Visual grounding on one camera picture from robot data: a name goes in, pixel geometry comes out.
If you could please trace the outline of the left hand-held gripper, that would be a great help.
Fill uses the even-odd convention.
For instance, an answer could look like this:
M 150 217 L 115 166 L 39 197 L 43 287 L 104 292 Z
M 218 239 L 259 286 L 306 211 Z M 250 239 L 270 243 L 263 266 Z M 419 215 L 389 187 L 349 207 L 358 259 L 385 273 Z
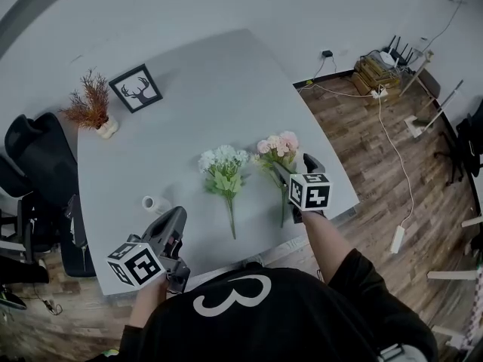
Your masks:
M 106 257 L 107 264 L 122 283 L 137 290 L 165 276 L 169 281 L 168 289 L 172 293 L 182 293 L 190 270 L 177 255 L 179 242 L 176 240 L 182 239 L 186 220 L 186 210 L 176 206 L 151 223 L 142 236 L 143 240 L 158 240 L 163 246 L 173 238 L 174 254 L 166 253 L 163 246 L 155 247 L 137 235 L 130 235 Z

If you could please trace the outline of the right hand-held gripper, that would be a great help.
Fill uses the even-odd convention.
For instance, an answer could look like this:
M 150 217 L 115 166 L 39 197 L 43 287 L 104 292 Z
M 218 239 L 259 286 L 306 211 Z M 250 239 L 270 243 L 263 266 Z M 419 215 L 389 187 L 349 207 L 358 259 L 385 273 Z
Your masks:
M 325 166 L 310 154 L 303 154 L 307 173 L 295 173 L 275 161 L 273 170 L 279 181 L 288 187 L 288 200 L 292 205 L 294 223 L 302 222 L 302 212 L 324 215 L 331 201 L 331 182 L 325 176 Z

